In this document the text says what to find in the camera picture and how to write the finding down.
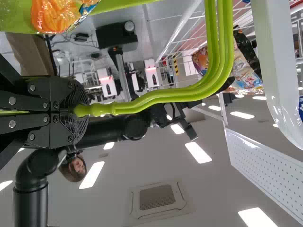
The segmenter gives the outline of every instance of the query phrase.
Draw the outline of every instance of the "orange packaging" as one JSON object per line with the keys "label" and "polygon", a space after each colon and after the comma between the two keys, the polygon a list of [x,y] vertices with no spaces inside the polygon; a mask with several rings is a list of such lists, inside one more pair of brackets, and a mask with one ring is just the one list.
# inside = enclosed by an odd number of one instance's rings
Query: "orange packaging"
{"label": "orange packaging", "polygon": [[32,0],[31,21],[39,33],[57,34],[74,29],[99,0]]}

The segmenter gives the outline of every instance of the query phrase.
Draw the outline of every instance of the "black bottle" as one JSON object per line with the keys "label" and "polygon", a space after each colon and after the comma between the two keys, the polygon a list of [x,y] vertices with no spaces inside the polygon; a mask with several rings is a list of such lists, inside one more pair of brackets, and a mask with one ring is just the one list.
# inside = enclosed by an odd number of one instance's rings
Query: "black bottle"
{"label": "black bottle", "polygon": [[108,84],[106,84],[106,90],[107,90],[107,93],[108,93],[109,95],[111,95],[111,94],[112,94],[112,92],[110,91],[110,87],[109,87],[109,85],[108,85]]}
{"label": "black bottle", "polygon": [[154,85],[157,85],[157,80],[155,74],[152,75],[152,81]]}

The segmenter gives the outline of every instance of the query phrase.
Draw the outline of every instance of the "ceiling air vent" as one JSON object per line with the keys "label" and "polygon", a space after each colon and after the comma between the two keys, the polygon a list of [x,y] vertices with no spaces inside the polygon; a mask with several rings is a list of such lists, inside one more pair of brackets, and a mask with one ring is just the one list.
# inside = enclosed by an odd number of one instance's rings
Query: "ceiling air vent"
{"label": "ceiling air vent", "polygon": [[180,181],[153,183],[132,188],[129,192],[129,207],[125,226],[193,212]]}

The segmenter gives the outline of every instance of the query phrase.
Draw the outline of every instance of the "snack bag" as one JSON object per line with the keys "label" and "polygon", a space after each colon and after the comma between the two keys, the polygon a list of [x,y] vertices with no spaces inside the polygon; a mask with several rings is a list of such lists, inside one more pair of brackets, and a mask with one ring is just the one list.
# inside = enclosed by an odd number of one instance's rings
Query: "snack bag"
{"label": "snack bag", "polygon": [[32,0],[31,22],[38,33],[71,31],[98,2],[99,0]]}
{"label": "snack bag", "polygon": [[[224,92],[238,94],[263,93],[263,82],[259,60],[242,31],[234,32],[234,62],[229,77],[234,82]],[[208,69],[207,46],[192,55],[195,69],[204,76]]]}

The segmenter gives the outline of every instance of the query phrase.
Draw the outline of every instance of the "green cart handle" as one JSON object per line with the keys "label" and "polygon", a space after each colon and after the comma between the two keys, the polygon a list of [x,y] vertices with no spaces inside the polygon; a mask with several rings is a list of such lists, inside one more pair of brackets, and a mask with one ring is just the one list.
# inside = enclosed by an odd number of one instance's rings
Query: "green cart handle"
{"label": "green cart handle", "polygon": [[100,116],[101,114],[133,114],[157,103],[191,102],[215,93],[226,82],[233,65],[232,0],[225,0],[224,4],[223,0],[217,2],[220,46],[218,47],[215,1],[205,0],[207,41],[210,47],[211,66],[208,74],[197,84],[185,88],[152,91],[129,103],[78,105],[73,109],[74,114],[78,117]]}

